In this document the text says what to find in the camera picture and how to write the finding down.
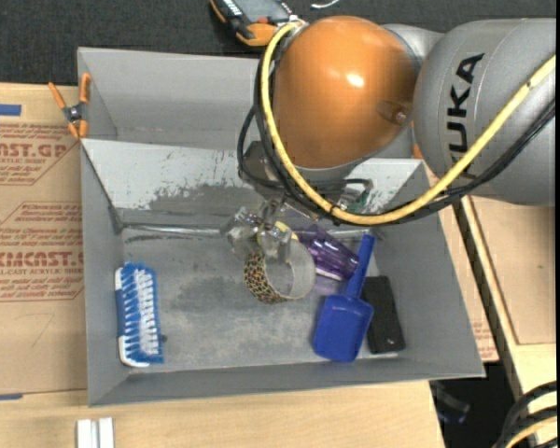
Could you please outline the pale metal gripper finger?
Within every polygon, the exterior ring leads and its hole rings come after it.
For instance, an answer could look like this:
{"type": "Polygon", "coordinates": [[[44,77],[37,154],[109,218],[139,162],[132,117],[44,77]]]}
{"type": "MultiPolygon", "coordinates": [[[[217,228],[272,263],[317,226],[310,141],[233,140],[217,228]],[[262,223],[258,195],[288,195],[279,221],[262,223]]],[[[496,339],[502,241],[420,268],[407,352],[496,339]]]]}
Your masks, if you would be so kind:
{"type": "Polygon", "coordinates": [[[241,207],[220,228],[220,234],[233,249],[246,249],[256,242],[259,216],[241,207]]]}
{"type": "Polygon", "coordinates": [[[262,226],[258,234],[258,244],[267,257],[287,257],[292,237],[292,229],[287,224],[276,221],[273,225],[262,226]]]}

